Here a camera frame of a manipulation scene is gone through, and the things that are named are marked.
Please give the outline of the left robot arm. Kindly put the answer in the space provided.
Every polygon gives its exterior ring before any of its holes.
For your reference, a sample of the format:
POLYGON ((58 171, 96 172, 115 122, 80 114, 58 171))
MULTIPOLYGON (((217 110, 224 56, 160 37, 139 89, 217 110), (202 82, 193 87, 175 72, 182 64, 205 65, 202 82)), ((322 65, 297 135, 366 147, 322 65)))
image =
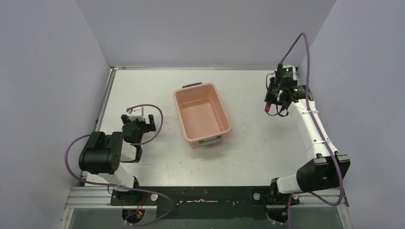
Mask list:
POLYGON ((145 133, 155 132, 154 116, 148 115, 147 123, 142 115, 121 116, 122 130, 110 135, 92 132, 80 156, 79 167, 92 175, 98 175, 114 190, 124 192, 123 200, 137 205, 142 198, 138 179, 127 172, 121 163, 138 163, 142 157, 142 138, 145 133))

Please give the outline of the red handled screwdriver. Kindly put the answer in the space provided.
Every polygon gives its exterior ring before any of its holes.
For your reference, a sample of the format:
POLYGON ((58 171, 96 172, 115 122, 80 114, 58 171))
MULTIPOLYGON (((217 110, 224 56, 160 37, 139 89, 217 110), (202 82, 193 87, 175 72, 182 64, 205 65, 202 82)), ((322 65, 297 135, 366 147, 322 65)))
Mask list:
POLYGON ((265 112, 269 112, 270 108, 271 108, 271 103, 266 102, 266 104, 265 104, 265 112))

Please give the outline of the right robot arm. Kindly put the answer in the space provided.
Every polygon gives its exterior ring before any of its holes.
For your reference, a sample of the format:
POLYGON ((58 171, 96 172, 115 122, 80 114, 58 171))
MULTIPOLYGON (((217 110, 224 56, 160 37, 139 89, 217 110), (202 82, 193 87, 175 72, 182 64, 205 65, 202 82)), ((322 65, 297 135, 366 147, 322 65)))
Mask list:
POLYGON ((276 116, 293 118, 308 158, 295 174, 272 179, 270 200, 279 205, 295 193, 340 188, 350 167, 350 159, 338 151, 326 134, 313 94, 306 85, 298 82, 296 68, 278 64, 274 72, 266 76, 266 89, 264 111, 269 114, 274 105, 276 116))

